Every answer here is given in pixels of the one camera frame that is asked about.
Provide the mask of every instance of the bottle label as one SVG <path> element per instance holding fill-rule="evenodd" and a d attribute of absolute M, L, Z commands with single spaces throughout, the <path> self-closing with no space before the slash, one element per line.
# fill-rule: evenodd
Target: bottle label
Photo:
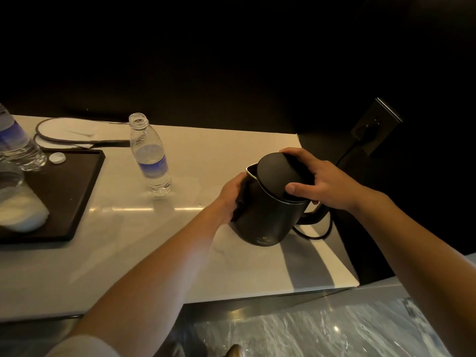
<path fill-rule="evenodd" d="M 29 136 L 16 121 L 6 129 L 0 130 L 0 150 L 2 151 L 24 148 L 29 141 Z"/>
<path fill-rule="evenodd" d="M 167 166 L 167 159 L 164 157 L 159 160 L 158 162 L 151 163 L 151 164 L 143 164 L 143 163 L 138 163 L 140 170 L 142 170 L 142 173 L 144 176 L 148 179 L 157 179 L 163 177 L 169 167 Z"/>

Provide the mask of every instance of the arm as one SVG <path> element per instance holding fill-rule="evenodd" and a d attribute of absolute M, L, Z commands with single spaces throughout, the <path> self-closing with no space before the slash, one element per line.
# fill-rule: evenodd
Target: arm
<path fill-rule="evenodd" d="M 180 232 L 114 284 L 71 333 L 102 339 L 122 357 L 153 356 L 204 264 L 213 236 L 236 208 L 241 173 Z"/>
<path fill-rule="evenodd" d="M 476 267 L 400 210 L 385 194 L 360 185 L 304 149 L 296 156 L 315 185 L 290 183 L 286 191 L 350 212 L 377 243 L 408 294 L 453 356 L 476 351 Z"/>

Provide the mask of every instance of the power outlet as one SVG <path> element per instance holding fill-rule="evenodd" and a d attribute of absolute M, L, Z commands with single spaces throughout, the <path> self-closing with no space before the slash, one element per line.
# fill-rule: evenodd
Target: power outlet
<path fill-rule="evenodd" d="M 372 138 L 361 144 L 361 148 L 370 156 L 402 122 L 401 116 L 388 103 L 378 97 L 357 122 L 351 133 L 356 139 L 359 139 L 359 131 L 362 128 L 366 127 L 366 125 L 378 124 Z"/>

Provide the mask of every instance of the plastic water bottle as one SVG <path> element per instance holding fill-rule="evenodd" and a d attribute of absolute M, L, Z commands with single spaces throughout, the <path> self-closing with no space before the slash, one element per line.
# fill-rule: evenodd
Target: plastic water bottle
<path fill-rule="evenodd" d="M 162 140 L 149 125 L 144 114 L 134 113 L 129 116 L 129 125 L 130 148 L 149 184 L 149 189 L 155 196 L 167 194 L 172 187 L 172 179 Z"/>
<path fill-rule="evenodd" d="M 39 170 L 46 164 L 46 155 L 26 134 L 8 110 L 0 104 L 0 152 L 22 170 Z"/>

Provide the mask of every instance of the white marble countertop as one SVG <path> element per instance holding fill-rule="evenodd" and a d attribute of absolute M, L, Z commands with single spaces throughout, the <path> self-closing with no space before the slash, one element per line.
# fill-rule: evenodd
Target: white marble countertop
<path fill-rule="evenodd" d="M 15 119 L 33 135 L 45 118 Z M 127 136 L 129 126 L 123 127 Z M 73 240 L 0 246 L 0 321 L 86 312 L 211 203 L 225 182 L 268 153 L 300 146 L 295 134 L 154 128 L 172 175 L 168 197 L 152 198 L 129 148 L 103 148 L 106 159 Z M 325 230 L 328 219 L 321 223 L 306 232 Z M 355 275 L 336 228 L 326 241 L 289 234 L 276 246 L 259 247 L 222 226 L 187 302 L 356 287 Z"/>

